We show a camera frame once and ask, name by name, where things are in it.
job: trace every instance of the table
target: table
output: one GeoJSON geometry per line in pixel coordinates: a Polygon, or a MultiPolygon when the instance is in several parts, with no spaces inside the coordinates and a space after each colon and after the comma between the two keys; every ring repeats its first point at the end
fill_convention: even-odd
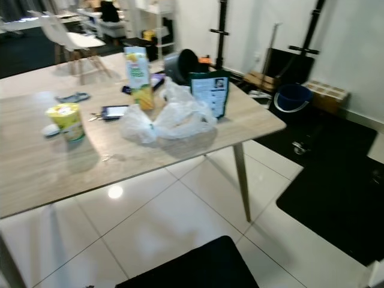
{"type": "MultiPolygon", "coordinates": [[[[103,29],[100,25],[100,22],[101,22],[100,17],[102,15],[101,12],[92,12],[92,11],[87,11],[85,9],[80,8],[80,9],[77,9],[77,14],[79,16],[86,17],[84,20],[81,21],[83,25],[96,29],[97,37],[100,39],[104,38],[103,29]]],[[[123,11],[118,10],[118,14],[119,14],[120,20],[124,20],[123,11]]]]}
{"type": "MultiPolygon", "coordinates": [[[[245,215],[251,221],[242,143],[282,130],[285,123],[231,84],[226,115],[214,130],[188,139],[159,139],[140,145],[121,137],[119,121],[87,121],[101,106],[133,103],[131,96],[120,92],[124,83],[86,85],[0,101],[0,218],[232,146],[245,215]],[[57,104],[55,96],[76,91],[92,97],[80,103],[86,137],[72,143],[62,136],[45,139],[40,130],[51,121],[44,112],[57,104]]],[[[152,119],[165,102],[155,96],[155,105],[156,109],[148,112],[152,119]]],[[[7,252],[1,243],[2,251],[7,252]]]]}

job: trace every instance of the plastic bag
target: plastic bag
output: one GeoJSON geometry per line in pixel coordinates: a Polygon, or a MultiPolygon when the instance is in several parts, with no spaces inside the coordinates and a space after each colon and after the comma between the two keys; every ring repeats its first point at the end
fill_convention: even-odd
{"type": "Polygon", "coordinates": [[[157,137],[180,139],[213,129],[217,119],[206,103],[197,102],[185,88],[167,77],[162,92],[168,104],[152,122],[138,104],[128,107],[120,119],[124,138],[151,143],[157,137]]]}

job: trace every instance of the white chair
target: white chair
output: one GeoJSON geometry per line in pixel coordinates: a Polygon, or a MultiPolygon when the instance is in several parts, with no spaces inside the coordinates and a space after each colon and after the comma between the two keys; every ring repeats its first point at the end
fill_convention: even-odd
{"type": "Polygon", "coordinates": [[[40,21],[41,29],[43,30],[45,36],[55,44],[55,64],[60,64],[60,58],[62,54],[65,54],[65,60],[68,61],[69,57],[66,54],[64,49],[64,42],[60,40],[57,36],[56,31],[52,28],[47,17],[43,17],[43,14],[37,11],[28,11],[34,17],[37,17],[40,21]]]}
{"type": "Polygon", "coordinates": [[[16,35],[23,35],[23,32],[17,30],[17,29],[13,29],[13,28],[10,28],[9,26],[7,27],[8,25],[4,23],[4,21],[2,20],[2,17],[0,17],[0,30],[4,31],[4,32],[9,32],[9,33],[15,33],[16,35]]]}
{"type": "Polygon", "coordinates": [[[111,77],[94,49],[95,47],[105,45],[105,42],[94,37],[68,32],[64,24],[62,24],[55,15],[50,12],[45,12],[45,14],[49,16],[49,22],[51,27],[56,31],[56,36],[59,38],[59,41],[64,44],[65,49],[67,49],[71,54],[71,72],[73,74],[75,68],[73,62],[77,61],[79,65],[80,82],[82,85],[83,67],[81,58],[83,55],[85,55],[92,62],[96,69],[103,70],[109,77],[111,77]]]}

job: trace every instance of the black bucket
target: black bucket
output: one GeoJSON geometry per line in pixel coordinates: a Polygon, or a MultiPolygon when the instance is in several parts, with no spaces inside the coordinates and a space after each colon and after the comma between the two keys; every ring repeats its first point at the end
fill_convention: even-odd
{"type": "Polygon", "coordinates": [[[189,73],[197,72],[199,59],[190,49],[175,52],[164,58],[166,75],[179,85],[188,85],[189,73]]]}

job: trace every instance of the wooden crate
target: wooden crate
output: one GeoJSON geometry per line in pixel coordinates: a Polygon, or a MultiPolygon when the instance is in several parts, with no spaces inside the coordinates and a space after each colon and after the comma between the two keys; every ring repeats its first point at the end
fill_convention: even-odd
{"type": "Polygon", "coordinates": [[[247,81],[248,83],[254,84],[255,86],[268,92],[274,92],[280,83],[278,79],[265,76],[264,85],[263,87],[261,87],[262,79],[263,79],[263,74],[256,71],[251,71],[250,73],[244,76],[245,81],[247,81]]]}
{"type": "Polygon", "coordinates": [[[349,95],[343,89],[315,80],[306,82],[304,86],[313,92],[313,106],[331,114],[337,114],[349,95]]]}

